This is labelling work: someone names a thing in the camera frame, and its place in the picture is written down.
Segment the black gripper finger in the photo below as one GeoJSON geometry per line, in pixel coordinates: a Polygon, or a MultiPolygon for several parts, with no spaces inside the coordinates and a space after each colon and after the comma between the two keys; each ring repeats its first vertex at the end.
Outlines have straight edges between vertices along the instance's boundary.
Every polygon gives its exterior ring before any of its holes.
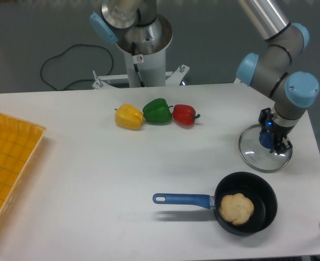
{"type": "Polygon", "coordinates": [[[265,132],[270,132],[273,129],[273,121],[272,121],[272,110],[271,108],[265,108],[260,111],[258,122],[260,124],[261,130],[260,135],[265,132]]]}
{"type": "Polygon", "coordinates": [[[293,148],[288,137],[271,136],[269,153],[283,154],[293,148]]]}

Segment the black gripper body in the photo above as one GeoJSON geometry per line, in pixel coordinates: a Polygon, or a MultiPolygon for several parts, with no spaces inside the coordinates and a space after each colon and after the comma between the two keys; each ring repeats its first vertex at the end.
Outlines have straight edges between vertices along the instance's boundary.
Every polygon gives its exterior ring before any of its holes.
{"type": "Polygon", "coordinates": [[[279,115],[271,115],[266,120],[266,127],[273,135],[275,144],[281,144],[287,139],[288,134],[294,128],[294,120],[287,120],[279,115]]]}

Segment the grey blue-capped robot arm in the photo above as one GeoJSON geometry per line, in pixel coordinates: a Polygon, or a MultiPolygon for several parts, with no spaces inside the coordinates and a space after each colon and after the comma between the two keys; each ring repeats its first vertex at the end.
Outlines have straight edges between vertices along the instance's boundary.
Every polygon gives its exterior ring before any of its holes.
{"type": "MultiPolygon", "coordinates": [[[[249,53],[236,77],[274,102],[259,116],[260,144],[271,152],[292,148],[289,132],[316,99],[319,83],[310,73],[287,73],[308,45],[308,30],[291,23],[276,1],[240,1],[240,6],[268,47],[264,54],[249,53]]],[[[130,87],[166,86],[166,48],[173,33],[169,22],[157,13],[156,1],[104,1],[90,15],[90,23],[105,42],[123,51],[130,87]]]]}

